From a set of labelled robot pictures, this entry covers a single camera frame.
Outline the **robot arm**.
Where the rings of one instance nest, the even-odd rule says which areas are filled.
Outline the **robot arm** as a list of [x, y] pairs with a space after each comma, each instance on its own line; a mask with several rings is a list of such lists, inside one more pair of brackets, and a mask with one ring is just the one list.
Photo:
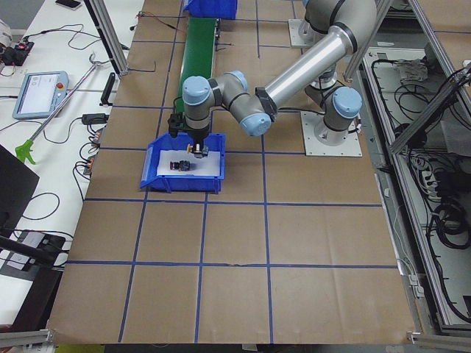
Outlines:
[[193, 141], [190, 153], [206, 157], [205, 139], [214, 107], [225, 108], [249, 136], [265, 134], [277, 111], [292, 96], [340, 59], [356, 53], [373, 32], [377, 16], [374, 1], [304, 1], [303, 5], [305, 20], [323, 37], [267, 86], [249, 93], [241, 71], [209, 79], [190, 76], [184, 81], [182, 129]]

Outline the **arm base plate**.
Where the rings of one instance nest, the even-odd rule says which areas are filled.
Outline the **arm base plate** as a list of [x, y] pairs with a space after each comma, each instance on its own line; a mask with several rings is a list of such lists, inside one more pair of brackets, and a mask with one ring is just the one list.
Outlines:
[[336, 132], [329, 129], [320, 114], [300, 113], [305, 155], [308, 157], [362, 157], [361, 145], [351, 121], [347, 130]]
[[288, 30], [292, 48], [309, 48], [314, 44], [315, 32], [307, 21], [301, 19], [289, 19]]

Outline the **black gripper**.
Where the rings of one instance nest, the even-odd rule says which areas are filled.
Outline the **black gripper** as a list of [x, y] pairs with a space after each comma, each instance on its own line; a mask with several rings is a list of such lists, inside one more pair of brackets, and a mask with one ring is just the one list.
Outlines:
[[191, 131], [191, 137], [193, 139], [193, 146], [192, 146], [192, 153], [195, 158], [203, 158], [205, 157], [205, 147], [204, 139], [207, 137], [207, 130], [206, 129], [195, 129]]

